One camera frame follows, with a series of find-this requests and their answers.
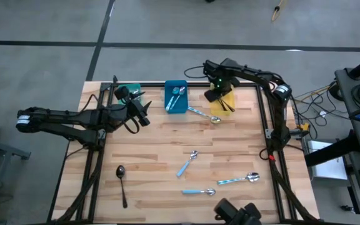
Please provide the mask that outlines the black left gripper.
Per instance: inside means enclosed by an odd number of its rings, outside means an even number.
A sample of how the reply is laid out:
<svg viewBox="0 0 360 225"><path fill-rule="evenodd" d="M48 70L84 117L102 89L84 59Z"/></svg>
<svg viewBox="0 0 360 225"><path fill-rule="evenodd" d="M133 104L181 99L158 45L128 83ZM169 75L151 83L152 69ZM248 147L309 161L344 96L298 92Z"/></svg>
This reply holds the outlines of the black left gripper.
<svg viewBox="0 0 360 225"><path fill-rule="evenodd" d="M129 119L138 118L138 123L144 127L150 124L147 118L147 111L152 101L149 101L145 106L140 103L141 96L144 92L133 95L129 92L127 87L121 87L115 90L114 95L117 100L123 100L124 104L111 104L104 108L108 116L111 117L115 123L125 123Z"/></svg>

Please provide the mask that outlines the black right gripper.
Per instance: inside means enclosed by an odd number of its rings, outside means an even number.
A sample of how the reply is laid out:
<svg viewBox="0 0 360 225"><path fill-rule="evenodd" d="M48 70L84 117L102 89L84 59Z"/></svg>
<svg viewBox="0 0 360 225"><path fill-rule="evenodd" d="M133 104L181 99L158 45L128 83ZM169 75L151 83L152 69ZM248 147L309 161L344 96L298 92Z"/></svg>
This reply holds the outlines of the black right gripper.
<svg viewBox="0 0 360 225"><path fill-rule="evenodd" d="M229 58L221 64L206 60L203 64L203 74L207 76L213 88L204 93L206 99L212 103L232 91L232 87L238 87L240 82L231 75L231 68L239 69L240 65Z"/></svg>

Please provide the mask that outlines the teal translucent plastic bin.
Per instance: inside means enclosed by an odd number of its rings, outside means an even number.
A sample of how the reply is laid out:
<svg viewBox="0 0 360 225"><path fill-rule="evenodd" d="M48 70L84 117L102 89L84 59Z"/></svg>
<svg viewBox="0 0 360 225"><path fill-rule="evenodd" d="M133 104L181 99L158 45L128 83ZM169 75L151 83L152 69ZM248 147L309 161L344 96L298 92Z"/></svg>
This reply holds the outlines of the teal translucent plastic bin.
<svg viewBox="0 0 360 225"><path fill-rule="evenodd" d="M120 84L118 86L118 89L121 88L121 87L127 87L129 89L129 92L131 91L135 91L136 89L139 89L139 91L142 91L141 90L141 85L139 83L131 83L131 84ZM143 103L143 98L141 97L141 99L139 100L140 103ZM121 100L117 100L117 103L118 104L124 104L124 101L121 99Z"/></svg>

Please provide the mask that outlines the yellow translucent plastic bin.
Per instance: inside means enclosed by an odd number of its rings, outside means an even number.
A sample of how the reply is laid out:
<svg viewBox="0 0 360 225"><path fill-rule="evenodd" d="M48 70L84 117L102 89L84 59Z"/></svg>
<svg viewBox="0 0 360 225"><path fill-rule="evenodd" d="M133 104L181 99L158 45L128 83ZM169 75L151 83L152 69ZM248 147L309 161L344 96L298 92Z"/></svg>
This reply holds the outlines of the yellow translucent plastic bin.
<svg viewBox="0 0 360 225"><path fill-rule="evenodd" d="M231 107L233 107L235 109L236 104L235 104L235 94L234 94L233 89L234 89L234 86L232 84L230 84L230 91L227 92L226 94L219 95L219 98L221 98L222 100L225 100ZM211 114L213 114L214 116L230 116L233 113L229 110L229 108L227 106L226 106L227 111L223 111L218 100L215 100L214 102L210 102L209 107L211 110Z"/></svg>

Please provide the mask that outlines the blue plastic bin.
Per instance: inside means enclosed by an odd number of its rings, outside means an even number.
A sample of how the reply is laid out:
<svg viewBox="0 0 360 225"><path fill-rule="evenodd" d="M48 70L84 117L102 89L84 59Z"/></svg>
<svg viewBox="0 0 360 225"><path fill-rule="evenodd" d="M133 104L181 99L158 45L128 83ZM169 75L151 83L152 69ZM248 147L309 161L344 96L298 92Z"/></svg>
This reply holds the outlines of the blue plastic bin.
<svg viewBox="0 0 360 225"><path fill-rule="evenodd" d="M175 87L186 87L185 93L178 99L177 103L172 110L167 111L168 114L184 114L188 110L188 83L185 80L167 80L164 83L164 109L167 106L171 96L172 90ZM175 95L172 103L177 98L178 94Z"/></svg>

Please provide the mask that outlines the grey workbench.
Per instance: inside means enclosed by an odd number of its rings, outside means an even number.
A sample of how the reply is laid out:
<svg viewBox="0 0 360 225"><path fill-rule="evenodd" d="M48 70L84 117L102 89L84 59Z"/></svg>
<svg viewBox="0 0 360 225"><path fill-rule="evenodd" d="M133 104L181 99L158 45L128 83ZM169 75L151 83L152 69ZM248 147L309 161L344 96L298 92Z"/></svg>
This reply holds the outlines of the grey workbench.
<svg viewBox="0 0 360 225"><path fill-rule="evenodd" d="M353 100L353 88L360 85L360 65L335 71L337 86L341 92L347 112L350 116L360 110ZM360 121L351 120L354 132L334 144L305 157L307 166L317 166L338 157L349 155L352 172L360 188Z"/></svg>

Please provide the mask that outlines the black device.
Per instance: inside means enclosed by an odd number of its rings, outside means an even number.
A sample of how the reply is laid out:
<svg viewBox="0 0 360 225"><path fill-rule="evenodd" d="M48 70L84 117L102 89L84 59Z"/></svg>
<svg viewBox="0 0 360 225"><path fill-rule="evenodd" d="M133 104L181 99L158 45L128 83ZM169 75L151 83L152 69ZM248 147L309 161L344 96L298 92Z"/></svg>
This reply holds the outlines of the black device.
<svg viewBox="0 0 360 225"><path fill-rule="evenodd" d="M214 208L215 220L224 225L262 225L261 213L253 203L237 209L226 198L222 198Z"/></svg>

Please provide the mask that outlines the white box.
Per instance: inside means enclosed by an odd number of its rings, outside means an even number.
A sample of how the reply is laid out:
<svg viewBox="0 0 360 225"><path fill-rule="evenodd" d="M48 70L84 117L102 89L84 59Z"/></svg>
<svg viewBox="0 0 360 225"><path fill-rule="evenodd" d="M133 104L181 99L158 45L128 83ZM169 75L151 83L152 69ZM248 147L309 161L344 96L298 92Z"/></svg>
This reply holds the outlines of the white box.
<svg viewBox="0 0 360 225"><path fill-rule="evenodd" d="M330 142L322 141L308 141L307 150L308 153L314 153L322 148L330 146ZM344 160L342 157L329 160L322 164L311 167L312 179L324 178L324 179L337 179L337 180L348 180L348 176L345 171Z"/></svg>

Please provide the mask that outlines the black aluminium table frame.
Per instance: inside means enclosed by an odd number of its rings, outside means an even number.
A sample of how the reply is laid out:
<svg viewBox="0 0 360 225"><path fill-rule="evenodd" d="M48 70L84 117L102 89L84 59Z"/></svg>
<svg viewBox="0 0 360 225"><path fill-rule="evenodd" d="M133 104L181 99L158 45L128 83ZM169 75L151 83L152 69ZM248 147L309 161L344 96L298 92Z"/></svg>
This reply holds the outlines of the black aluminium table frame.
<svg viewBox="0 0 360 225"><path fill-rule="evenodd" d="M207 82L188 84L188 102L209 112L204 97ZM102 160L98 191L89 192L82 207L84 223L113 224L213 224L215 205L228 199L243 207L253 203L264 223L303 221L280 185L274 184L266 158L265 129L273 125L265 93L250 82L234 90L236 110L211 124L195 112L168 114L164 110L164 83L145 82L141 86L150 125L131 134L133 123L108 134ZM197 151L181 177L176 174ZM127 199L123 208L122 179ZM256 182L239 181L217 185L218 181L258 173ZM216 190L215 195L183 194L187 189Z"/></svg>

